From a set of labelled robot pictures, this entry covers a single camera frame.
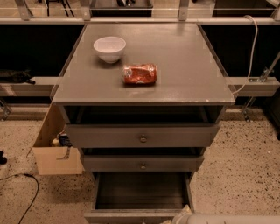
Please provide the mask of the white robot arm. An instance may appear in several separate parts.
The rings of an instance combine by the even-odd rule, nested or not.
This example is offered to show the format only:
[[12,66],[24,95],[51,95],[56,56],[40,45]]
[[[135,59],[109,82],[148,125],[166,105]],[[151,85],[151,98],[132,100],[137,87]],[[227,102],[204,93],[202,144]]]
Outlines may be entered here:
[[279,215],[229,215],[192,213],[186,205],[171,219],[159,224],[280,224]]

